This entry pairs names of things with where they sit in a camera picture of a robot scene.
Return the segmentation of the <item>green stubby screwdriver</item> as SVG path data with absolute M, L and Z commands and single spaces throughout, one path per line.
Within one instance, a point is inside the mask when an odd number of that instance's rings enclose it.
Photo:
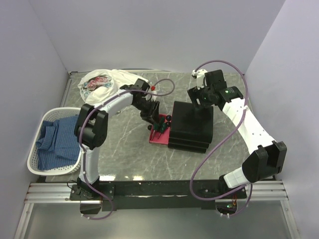
M 159 128 L 160 128 L 160 125 L 158 124 L 158 123 L 154 123 L 154 125 L 153 125 L 153 137 L 156 135 L 156 133 L 158 132 L 158 130 L 159 130 Z

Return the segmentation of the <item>green long screwdriver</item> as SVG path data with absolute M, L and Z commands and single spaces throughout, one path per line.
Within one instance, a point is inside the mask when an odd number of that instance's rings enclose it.
M 161 117 L 158 124 L 161 126 L 164 122 L 165 122 L 165 118 Z

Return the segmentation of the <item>pink bottom drawer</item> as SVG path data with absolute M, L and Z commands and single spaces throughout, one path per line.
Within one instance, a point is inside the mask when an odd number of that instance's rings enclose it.
M 161 117 L 165 118 L 165 122 L 169 121 L 171 123 L 171 119 L 172 119 L 171 115 L 160 115 L 159 118 L 161 118 Z M 150 131 L 149 143 L 168 145 L 170 127 L 167 128 L 167 130 L 160 136 L 159 139 L 158 139 L 159 133 L 156 133 L 155 137 L 152 139 L 153 131 L 154 131 L 153 124 L 148 125 L 148 130 Z

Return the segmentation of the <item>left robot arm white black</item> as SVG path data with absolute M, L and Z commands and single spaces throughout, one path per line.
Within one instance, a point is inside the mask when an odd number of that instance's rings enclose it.
M 160 96 L 154 86 L 137 79 L 132 85 L 121 86 L 101 103 L 81 107 L 74 134 L 81 155 L 79 180 L 85 183 L 81 194 L 87 200 L 94 200 L 99 194 L 99 187 L 95 185 L 99 181 L 99 151 L 107 137 L 109 119 L 120 110 L 133 106 L 140 111 L 142 120 L 150 124 L 158 123 L 160 103 L 156 97 Z

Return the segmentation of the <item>black drawer cabinet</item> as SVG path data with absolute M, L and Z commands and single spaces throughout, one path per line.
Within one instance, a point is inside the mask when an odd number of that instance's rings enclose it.
M 213 138 L 214 108 L 197 109 L 192 103 L 175 101 L 168 148 L 205 153 Z

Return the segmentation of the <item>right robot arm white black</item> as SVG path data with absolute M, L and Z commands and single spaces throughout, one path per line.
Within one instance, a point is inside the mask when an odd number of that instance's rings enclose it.
M 228 199 L 241 185 L 281 173 L 287 146 L 282 141 L 275 141 L 264 130 L 240 90 L 235 86 L 227 86 L 222 70 L 193 70 L 192 77 L 197 85 L 187 92 L 193 105 L 197 109 L 218 106 L 238 128 L 249 152 L 249 157 L 241 167 L 220 177 L 219 195 Z

